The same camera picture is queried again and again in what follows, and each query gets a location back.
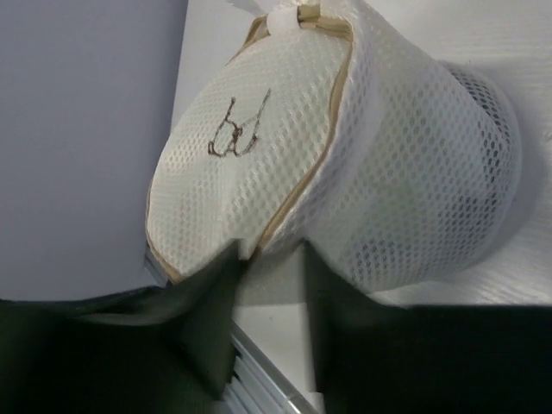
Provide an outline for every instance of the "white tabletop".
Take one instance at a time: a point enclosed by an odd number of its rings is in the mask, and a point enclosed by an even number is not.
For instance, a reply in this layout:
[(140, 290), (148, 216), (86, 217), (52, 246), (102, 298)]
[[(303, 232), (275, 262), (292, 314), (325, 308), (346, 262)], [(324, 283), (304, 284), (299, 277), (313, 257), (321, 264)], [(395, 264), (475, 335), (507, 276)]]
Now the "white tabletop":
[[(516, 98), (514, 103), (519, 103), (516, 106), (525, 111), (522, 114), (524, 121), (534, 126), (532, 134), (550, 147), (552, 117), (547, 114), (552, 104), (552, 48), (546, 45), (552, 40), (552, 31), (546, 22), (552, 16), (552, 6), (548, 0), (368, 2), (408, 39), (438, 59), (456, 60), (466, 64), (471, 64), (472, 60), (479, 62), (493, 75), (493, 79), (507, 88), (506, 92), (511, 97)], [(277, 0), (258, 0), (257, 3), (264, 10), (270, 10)], [(192, 99), (242, 45), (252, 18), (224, 0), (189, 1), (173, 126)], [(516, 30), (515, 33), (507, 34), (505, 27), (511, 26), (511, 22), (515, 22)], [(493, 49), (494, 44), (497, 44), (498, 52)], [(527, 179), (542, 176), (534, 163), (526, 164)], [(549, 182), (544, 181), (543, 188), (552, 188)], [(523, 185), (522, 191), (530, 192), (529, 186)], [(529, 203), (530, 194), (523, 193), (521, 199), (521, 204)], [(526, 217), (529, 224), (524, 229), (516, 229), (517, 235), (506, 247), (509, 251), (484, 264), (480, 272), (472, 272), (471, 276), (466, 277), (472, 277), (477, 282), (480, 277), (492, 279), (511, 274), (508, 276), (509, 280), (515, 284), (521, 283), (524, 273), (530, 272), (535, 276), (535, 286), (547, 285), (545, 279), (552, 267), (552, 255), (546, 253), (550, 251), (552, 241), (547, 235), (552, 235), (552, 220), (549, 220), (549, 210), (543, 210), (543, 203), (540, 205), (541, 207), (533, 209), (533, 214), (541, 216), (531, 219)], [(519, 209), (527, 210), (529, 207), (524, 204)], [(535, 239), (538, 237), (548, 244), (535, 248)], [(295, 261), (288, 263), (280, 273), (285, 272), (288, 279), (298, 279), (298, 269), (299, 265)], [(547, 292), (542, 287), (534, 289), (536, 301), (550, 302), (552, 284), (548, 284), (548, 287), (551, 289)], [(462, 298), (462, 293), (473, 293), (462, 289), (454, 286), (436, 287), (434, 284), (424, 290), (417, 287), (413, 290), (407, 288), (404, 297), (412, 302), (428, 302), (432, 300), (433, 293), (439, 291), (445, 300), (455, 301), (458, 297)], [(469, 300), (482, 300), (476, 294), (472, 298)], [(320, 408), (319, 398), (311, 392), (311, 358), (304, 316), (303, 304), (242, 306), (236, 312), (236, 321), (293, 385)]]

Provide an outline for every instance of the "logo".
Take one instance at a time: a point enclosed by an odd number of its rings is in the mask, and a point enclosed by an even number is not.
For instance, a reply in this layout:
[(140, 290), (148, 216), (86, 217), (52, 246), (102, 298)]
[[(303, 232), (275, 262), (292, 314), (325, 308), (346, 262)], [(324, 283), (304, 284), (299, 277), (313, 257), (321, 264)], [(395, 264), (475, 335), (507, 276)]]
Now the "logo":
[[(230, 119), (230, 116), (232, 115), (232, 109), (234, 108), (235, 101), (236, 101), (235, 97), (232, 97), (232, 99), (230, 99), (230, 106), (226, 111), (226, 116), (224, 117), (221, 124), (218, 126), (218, 129), (216, 130), (216, 133), (213, 139), (209, 141), (209, 144), (207, 146), (207, 154), (213, 155), (215, 157), (223, 158), (223, 157), (226, 157), (228, 154), (233, 154), (235, 157), (241, 157), (245, 154), (250, 153), (251, 150), (254, 148), (255, 144), (257, 143), (257, 141), (260, 139), (259, 136), (257, 135), (257, 130), (259, 129), (259, 125), (260, 125), (260, 117), (262, 115), (262, 111), (265, 109), (265, 105), (267, 104), (268, 98), (270, 97), (271, 93), (272, 93), (272, 90), (269, 89), (267, 91), (267, 94), (263, 98), (262, 104), (260, 105), (260, 108), (257, 111), (257, 113), (254, 116), (247, 119), (247, 121), (240, 124)], [(242, 138), (243, 130), (247, 126), (249, 126), (252, 122), (255, 122), (253, 134), (251, 135), (251, 138), (249, 139), (247, 146), (243, 148), (242, 151), (238, 151), (237, 145), (240, 138)], [(222, 152), (217, 152), (215, 150), (215, 143), (218, 140), (218, 136), (221, 130), (226, 124), (230, 125), (234, 129), (232, 132), (232, 138), (230, 139), (228, 146)]]

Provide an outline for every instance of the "black object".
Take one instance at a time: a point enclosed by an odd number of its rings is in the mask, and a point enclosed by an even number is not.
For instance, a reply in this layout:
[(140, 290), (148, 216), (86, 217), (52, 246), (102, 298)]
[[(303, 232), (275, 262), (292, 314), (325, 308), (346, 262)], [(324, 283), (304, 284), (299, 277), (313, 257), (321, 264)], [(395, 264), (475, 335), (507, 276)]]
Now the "black object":
[(552, 412), (552, 308), (378, 304), (308, 242), (304, 271), (327, 414)]
[(0, 412), (210, 412), (234, 365), (237, 242), (165, 289), (0, 304)]

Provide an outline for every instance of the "white mesh bag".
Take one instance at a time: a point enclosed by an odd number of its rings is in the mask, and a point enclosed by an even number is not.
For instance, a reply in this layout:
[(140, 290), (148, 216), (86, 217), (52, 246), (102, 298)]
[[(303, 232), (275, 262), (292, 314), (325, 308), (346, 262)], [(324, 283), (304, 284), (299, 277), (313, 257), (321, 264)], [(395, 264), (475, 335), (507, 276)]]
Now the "white mesh bag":
[(186, 111), (160, 157), (151, 249), (173, 281), (230, 239), (243, 255), (309, 237), (364, 292), (469, 266), (521, 171), (515, 114), (361, 0), (289, 2)]

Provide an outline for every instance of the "gray wall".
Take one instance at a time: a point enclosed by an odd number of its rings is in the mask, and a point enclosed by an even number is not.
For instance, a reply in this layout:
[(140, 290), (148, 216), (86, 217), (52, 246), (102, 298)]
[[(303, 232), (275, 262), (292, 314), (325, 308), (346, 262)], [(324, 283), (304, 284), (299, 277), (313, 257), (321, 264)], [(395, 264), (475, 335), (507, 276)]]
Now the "gray wall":
[(0, 298), (151, 283), (148, 181), (187, 0), (0, 1)]

